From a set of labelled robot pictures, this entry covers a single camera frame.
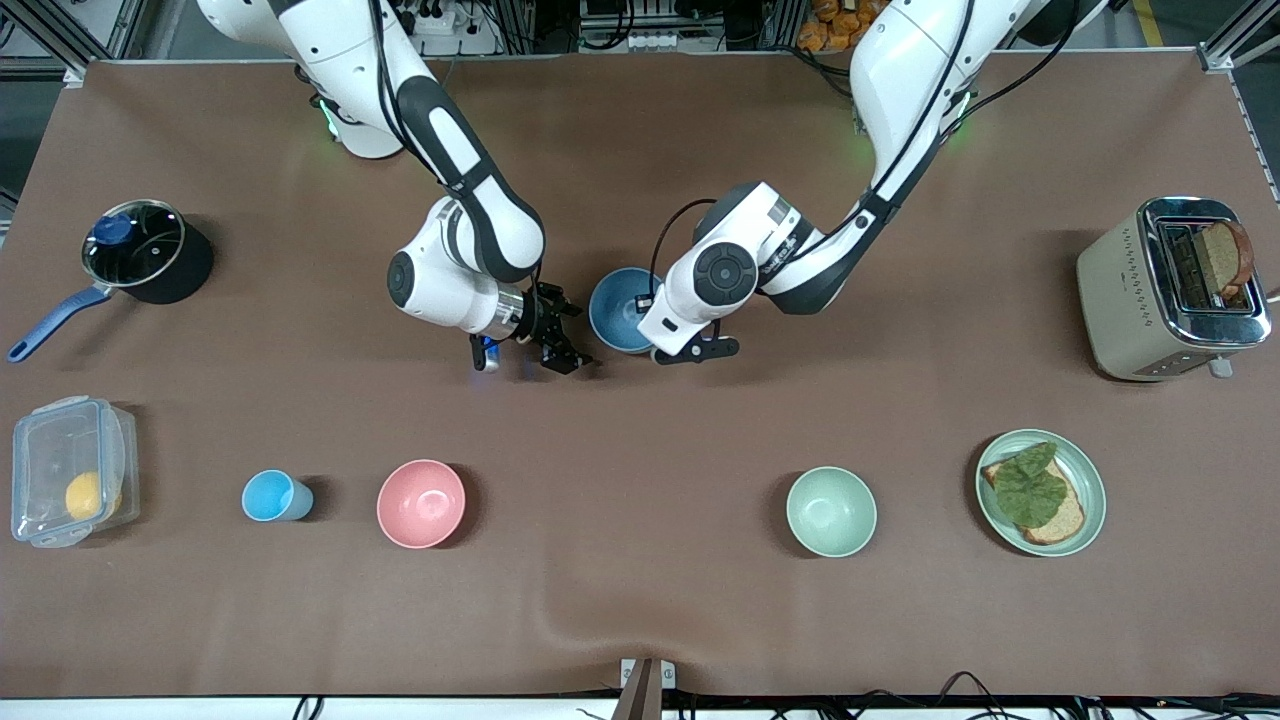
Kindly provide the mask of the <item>clear plastic lidded container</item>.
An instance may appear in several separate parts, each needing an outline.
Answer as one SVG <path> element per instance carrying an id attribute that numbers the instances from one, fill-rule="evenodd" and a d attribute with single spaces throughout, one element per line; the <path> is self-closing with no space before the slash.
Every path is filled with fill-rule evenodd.
<path id="1" fill-rule="evenodd" d="M 74 521 L 64 502 L 83 471 L 123 482 L 119 511 L 105 521 Z M 23 416 L 13 436 L 12 534 L 36 548 L 65 548 L 140 515 L 134 416 L 102 398 L 72 396 Z"/>

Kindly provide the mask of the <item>light green plate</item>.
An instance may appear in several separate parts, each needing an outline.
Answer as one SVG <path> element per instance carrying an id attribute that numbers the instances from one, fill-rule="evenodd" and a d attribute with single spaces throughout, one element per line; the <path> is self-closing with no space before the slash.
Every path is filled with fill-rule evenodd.
<path id="1" fill-rule="evenodd" d="M 980 470 L 995 462 L 1002 462 L 1030 446 L 1053 442 L 1057 445 L 1056 460 L 1068 479 L 1075 486 L 1085 511 L 1083 529 L 1071 539 L 1051 546 L 1036 546 L 1021 538 L 1021 534 L 1001 514 L 995 503 L 995 493 L 983 479 Z M 1105 486 L 1094 464 L 1069 439 L 1041 429 L 1019 429 L 993 439 L 980 455 L 975 470 L 975 497 L 991 527 L 1014 547 L 1041 557 L 1065 557 L 1088 547 L 1100 534 L 1105 521 Z"/>

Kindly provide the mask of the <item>yellow lemon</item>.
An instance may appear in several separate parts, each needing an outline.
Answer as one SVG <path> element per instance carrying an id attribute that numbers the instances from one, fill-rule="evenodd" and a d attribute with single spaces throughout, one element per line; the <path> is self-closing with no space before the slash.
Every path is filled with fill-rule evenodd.
<path id="1" fill-rule="evenodd" d="M 123 482 L 115 477 L 105 480 L 99 471 L 81 473 L 64 493 L 67 511 L 74 521 L 105 521 L 119 511 L 122 501 Z"/>

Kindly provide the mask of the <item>cream and chrome toaster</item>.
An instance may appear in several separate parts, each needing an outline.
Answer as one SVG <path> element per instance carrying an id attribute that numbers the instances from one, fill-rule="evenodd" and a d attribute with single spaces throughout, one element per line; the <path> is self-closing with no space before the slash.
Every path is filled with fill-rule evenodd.
<path id="1" fill-rule="evenodd" d="M 1082 311 L 1102 372 L 1151 383 L 1207 366 L 1228 378 L 1231 356 L 1271 336 L 1270 301 L 1256 268 L 1231 302 L 1206 284 L 1194 237 L 1220 220 L 1239 218 L 1215 199 L 1156 197 L 1079 255 Z"/>

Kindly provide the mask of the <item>light green bowl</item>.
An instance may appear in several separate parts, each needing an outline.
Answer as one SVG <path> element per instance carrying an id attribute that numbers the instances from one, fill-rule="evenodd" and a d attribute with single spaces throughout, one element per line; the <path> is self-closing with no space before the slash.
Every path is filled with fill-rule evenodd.
<path id="1" fill-rule="evenodd" d="M 812 553 L 845 559 L 859 553 L 876 533 L 876 496 L 855 473 L 813 468 L 791 484 L 785 516 L 794 538 Z"/>

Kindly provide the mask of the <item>green lettuce leaf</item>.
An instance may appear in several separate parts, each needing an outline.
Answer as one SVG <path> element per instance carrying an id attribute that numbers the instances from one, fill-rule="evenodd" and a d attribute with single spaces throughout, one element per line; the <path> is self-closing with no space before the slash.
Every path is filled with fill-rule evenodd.
<path id="1" fill-rule="evenodd" d="M 1038 443 L 988 469 L 997 505 L 1015 525 L 1050 524 L 1068 497 L 1068 483 L 1051 471 L 1057 448 L 1053 442 Z"/>

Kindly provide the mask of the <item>bread slice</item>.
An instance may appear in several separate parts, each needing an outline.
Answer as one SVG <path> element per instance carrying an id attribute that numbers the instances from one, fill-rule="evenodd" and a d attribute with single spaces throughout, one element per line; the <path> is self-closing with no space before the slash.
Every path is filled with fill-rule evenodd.
<path id="1" fill-rule="evenodd" d="M 988 465 L 987 468 L 983 468 L 980 470 L 980 474 L 982 474 L 983 479 L 986 480 L 986 483 L 988 484 L 988 487 L 992 489 L 993 493 L 995 493 L 995 491 L 993 491 L 991 483 L 988 482 L 987 471 L 988 471 L 989 468 L 995 466 L 997 462 L 995 462 L 992 465 Z M 1084 511 L 1084 509 L 1082 506 L 1082 501 L 1078 497 L 1075 486 L 1068 479 L 1066 474 L 1064 473 L 1064 470 L 1059 465 L 1057 460 L 1056 460 L 1055 465 L 1051 468 L 1051 471 L 1055 475 L 1061 477 L 1068 483 L 1068 497 L 1065 498 L 1062 506 L 1060 507 L 1057 515 L 1052 519 L 1052 521 L 1050 524 L 1046 524 L 1046 525 L 1041 527 L 1041 528 L 1028 529 L 1028 528 L 1021 528 L 1021 527 L 1015 525 L 1000 510 L 1000 507 L 997 505 L 996 493 L 995 493 L 996 507 L 1012 524 L 1012 527 L 1021 534 L 1021 538 L 1024 541 L 1027 541 L 1027 542 L 1029 542 L 1032 544 L 1036 544 L 1036 546 L 1044 546 L 1044 547 L 1047 547 L 1047 546 L 1051 546 L 1051 544 L 1061 543 L 1064 541 L 1069 541 L 1074 536 L 1076 536 L 1083 529 L 1083 527 L 1085 524 L 1085 511 Z"/>

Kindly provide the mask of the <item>bag of orange snacks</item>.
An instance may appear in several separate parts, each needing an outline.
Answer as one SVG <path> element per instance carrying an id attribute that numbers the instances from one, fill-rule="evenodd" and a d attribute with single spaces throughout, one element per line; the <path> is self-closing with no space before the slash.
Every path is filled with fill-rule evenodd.
<path id="1" fill-rule="evenodd" d="M 812 0 L 813 18 L 801 24 L 796 47 L 809 53 L 855 47 L 891 0 Z"/>

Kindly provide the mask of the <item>light blue cup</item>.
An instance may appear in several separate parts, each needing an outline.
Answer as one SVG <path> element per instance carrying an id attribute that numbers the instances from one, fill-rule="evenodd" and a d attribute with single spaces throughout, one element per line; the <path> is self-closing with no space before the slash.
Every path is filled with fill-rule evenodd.
<path id="1" fill-rule="evenodd" d="M 241 507 L 253 521 L 297 521 L 312 510 L 314 493 L 289 474 L 268 469 L 246 483 Z"/>

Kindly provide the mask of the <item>glass lid blue knob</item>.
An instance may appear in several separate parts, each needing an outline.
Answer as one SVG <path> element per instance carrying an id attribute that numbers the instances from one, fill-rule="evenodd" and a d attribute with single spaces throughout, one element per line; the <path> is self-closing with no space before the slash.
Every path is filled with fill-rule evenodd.
<path id="1" fill-rule="evenodd" d="M 97 282 L 142 284 L 168 268 L 186 241 L 186 219 L 170 205 L 140 199 L 105 211 L 81 249 L 84 270 Z"/>

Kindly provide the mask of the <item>pink bowl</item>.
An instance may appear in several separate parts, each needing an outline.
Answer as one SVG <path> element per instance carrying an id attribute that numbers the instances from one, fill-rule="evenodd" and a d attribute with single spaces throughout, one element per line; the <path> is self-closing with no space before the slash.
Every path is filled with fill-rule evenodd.
<path id="1" fill-rule="evenodd" d="M 466 509 L 465 486 L 444 462 L 413 460 L 381 484 L 376 501 L 384 537 L 407 550 L 436 547 L 460 527 Z"/>

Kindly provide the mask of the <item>brown toast slice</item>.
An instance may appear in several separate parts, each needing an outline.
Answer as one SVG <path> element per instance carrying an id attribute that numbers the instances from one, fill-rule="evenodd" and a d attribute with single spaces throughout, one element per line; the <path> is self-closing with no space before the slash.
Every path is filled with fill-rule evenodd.
<path id="1" fill-rule="evenodd" d="M 1220 220 L 1201 229 L 1194 243 L 1206 284 L 1224 302 L 1231 302 L 1254 273 L 1247 231 L 1239 222 Z"/>

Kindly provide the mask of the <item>blue bowl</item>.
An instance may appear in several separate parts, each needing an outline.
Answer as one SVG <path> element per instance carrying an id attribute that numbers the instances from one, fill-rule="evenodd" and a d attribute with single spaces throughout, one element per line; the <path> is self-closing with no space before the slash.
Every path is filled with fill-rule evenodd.
<path id="1" fill-rule="evenodd" d="M 652 301 L 662 279 L 645 268 L 620 268 L 602 278 L 591 292 L 588 314 L 596 337 L 622 354 L 646 354 L 653 343 L 639 332 L 643 314 L 637 299 Z"/>

